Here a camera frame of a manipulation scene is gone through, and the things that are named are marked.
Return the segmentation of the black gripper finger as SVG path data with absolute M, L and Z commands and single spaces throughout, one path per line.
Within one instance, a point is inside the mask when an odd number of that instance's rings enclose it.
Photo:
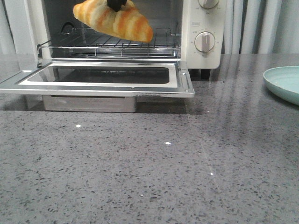
M 113 9 L 115 12 L 121 10 L 121 7 L 126 5 L 127 0 L 107 0 L 107 6 Z

